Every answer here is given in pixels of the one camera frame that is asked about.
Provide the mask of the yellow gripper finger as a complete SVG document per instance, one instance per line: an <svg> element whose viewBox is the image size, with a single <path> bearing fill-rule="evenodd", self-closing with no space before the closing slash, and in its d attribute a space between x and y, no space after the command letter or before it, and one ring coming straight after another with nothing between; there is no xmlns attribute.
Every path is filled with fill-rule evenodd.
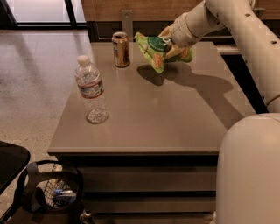
<svg viewBox="0 0 280 224"><path fill-rule="evenodd" d="M180 47L174 43L170 43L167 47L167 52L165 58L168 60L172 57L175 57L183 52L184 48Z"/></svg>
<svg viewBox="0 0 280 224"><path fill-rule="evenodd" d="M172 36L172 28L170 26L166 26L159 34L160 38L170 38Z"/></svg>

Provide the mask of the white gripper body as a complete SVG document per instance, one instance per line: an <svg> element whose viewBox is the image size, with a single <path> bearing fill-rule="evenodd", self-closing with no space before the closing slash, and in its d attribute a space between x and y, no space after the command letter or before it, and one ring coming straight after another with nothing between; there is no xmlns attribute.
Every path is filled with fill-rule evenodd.
<svg viewBox="0 0 280 224"><path fill-rule="evenodd" d="M171 25L172 41L179 47L191 47L202 39L203 15L185 12Z"/></svg>

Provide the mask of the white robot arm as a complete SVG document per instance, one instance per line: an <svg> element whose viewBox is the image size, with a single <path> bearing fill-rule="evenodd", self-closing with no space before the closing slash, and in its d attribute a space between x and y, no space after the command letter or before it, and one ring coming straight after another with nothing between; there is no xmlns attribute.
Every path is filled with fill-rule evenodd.
<svg viewBox="0 0 280 224"><path fill-rule="evenodd" d="M203 36L230 31L268 112L233 125L219 152L216 224L280 224L280 40L252 11L255 0L202 0L162 36L168 58Z"/></svg>

